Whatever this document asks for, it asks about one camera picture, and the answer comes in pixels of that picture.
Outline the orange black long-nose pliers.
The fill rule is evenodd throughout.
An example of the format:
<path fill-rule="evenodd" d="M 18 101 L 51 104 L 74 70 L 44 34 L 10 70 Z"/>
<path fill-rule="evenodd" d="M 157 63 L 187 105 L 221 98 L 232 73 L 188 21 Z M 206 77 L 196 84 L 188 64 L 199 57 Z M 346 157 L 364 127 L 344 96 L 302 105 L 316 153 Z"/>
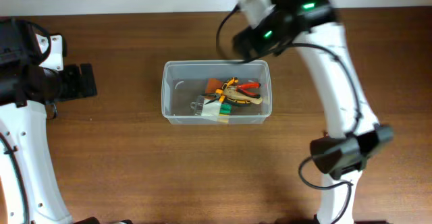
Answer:
<path fill-rule="evenodd" d="M 231 106 L 236 107 L 245 107 L 249 106 L 251 104 L 250 101 L 242 100 L 242 99 L 234 99 L 233 97 L 228 95 L 229 87 L 235 86 L 238 83 L 237 77 L 230 78 L 226 80 L 222 86 L 215 90 L 215 92 L 212 93 L 204 93 L 202 96 L 205 97 L 212 97 L 210 101 L 207 102 L 207 104 L 214 103 L 216 101 L 220 103 L 227 103 Z"/>

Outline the red handled cutting pliers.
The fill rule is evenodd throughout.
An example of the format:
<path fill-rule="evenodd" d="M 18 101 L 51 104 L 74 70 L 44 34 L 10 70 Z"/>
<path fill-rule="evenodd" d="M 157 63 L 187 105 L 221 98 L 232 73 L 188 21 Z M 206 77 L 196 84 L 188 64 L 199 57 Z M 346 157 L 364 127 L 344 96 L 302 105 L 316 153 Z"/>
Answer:
<path fill-rule="evenodd" d="M 251 92 L 250 89 L 258 89 L 260 87 L 261 84 L 258 82 L 249 82 L 245 84 L 238 84 L 236 86 L 236 91 L 250 98 L 259 99 L 261 97 L 260 94 Z"/>

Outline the clear plastic container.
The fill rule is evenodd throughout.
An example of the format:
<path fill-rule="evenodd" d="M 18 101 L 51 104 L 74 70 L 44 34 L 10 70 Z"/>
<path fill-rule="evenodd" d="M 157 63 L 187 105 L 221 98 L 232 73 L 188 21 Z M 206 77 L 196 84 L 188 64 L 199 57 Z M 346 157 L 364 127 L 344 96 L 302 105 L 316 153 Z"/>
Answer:
<path fill-rule="evenodd" d="M 161 111 L 172 124 L 261 124 L 272 112 L 265 61 L 169 61 Z"/>

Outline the clear box of coloured bits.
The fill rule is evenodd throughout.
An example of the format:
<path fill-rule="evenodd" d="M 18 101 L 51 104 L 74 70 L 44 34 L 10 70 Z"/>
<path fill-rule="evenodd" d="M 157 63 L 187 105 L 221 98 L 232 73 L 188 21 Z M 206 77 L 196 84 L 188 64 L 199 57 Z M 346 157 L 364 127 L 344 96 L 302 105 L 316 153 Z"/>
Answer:
<path fill-rule="evenodd" d="M 195 101 L 190 103 L 194 116 L 204 117 L 205 119 L 219 123 L 229 123 L 232 106 L 227 103 L 215 101 L 210 103 L 210 99 L 198 96 Z"/>

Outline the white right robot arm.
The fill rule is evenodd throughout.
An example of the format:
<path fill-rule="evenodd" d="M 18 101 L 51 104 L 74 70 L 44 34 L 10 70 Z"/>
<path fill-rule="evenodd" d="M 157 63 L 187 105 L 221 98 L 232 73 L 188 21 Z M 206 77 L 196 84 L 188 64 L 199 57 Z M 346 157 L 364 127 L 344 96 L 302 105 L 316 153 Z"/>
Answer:
<path fill-rule="evenodd" d="M 394 137 L 379 122 L 352 64 L 344 25 L 331 0 L 238 0 L 248 27 L 233 48 L 244 63 L 298 50 L 321 100 L 327 133 L 313 140 L 305 163 L 321 172 L 313 222 L 353 223 L 357 184 L 368 161 Z"/>

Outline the orange scraper with wooden handle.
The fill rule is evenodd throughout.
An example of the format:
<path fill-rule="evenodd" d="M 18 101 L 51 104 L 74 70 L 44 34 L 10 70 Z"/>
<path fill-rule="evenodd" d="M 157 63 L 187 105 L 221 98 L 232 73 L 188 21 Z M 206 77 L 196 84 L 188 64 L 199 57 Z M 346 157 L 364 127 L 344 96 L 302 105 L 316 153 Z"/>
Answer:
<path fill-rule="evenodd" d="M 212 93 L 215 92 L 216 89 L 220 88 L 222 86 L 224 82 L 221 82 L 220 80 L 211 78 L 208 83 L 207 83 L 207 87 L 205 90 L 205 93 Z M 255 104 L 255 105 L 260 105 L 263 102 L 263 98 L 262 96 L 259 99 L 254 99 L 254 98 L 250 98 L 248 96 L 245 96 L 239 92 L 236 91 L 236 86 L 240 84 L 239 80 L 238 83 L 235 86 L 230 86 L 229 87 L 229 92 L 228 95 L 233 97 L 234 99 L 242 99 L 242 100 L 247 100 L 250 101 L 251 104 Z"/>

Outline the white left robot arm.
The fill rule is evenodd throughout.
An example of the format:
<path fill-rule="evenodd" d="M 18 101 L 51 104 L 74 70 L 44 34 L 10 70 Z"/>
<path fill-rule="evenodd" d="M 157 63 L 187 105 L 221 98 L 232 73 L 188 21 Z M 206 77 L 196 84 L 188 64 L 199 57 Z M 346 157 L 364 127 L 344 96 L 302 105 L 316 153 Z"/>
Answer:
<path fill-rule="evenodd" d="M 47 141 L 48 106 L 97 95 L 92 66 L 30 21 L 1 21 L 1 186 L 8 223 L 72 223 Z"/>

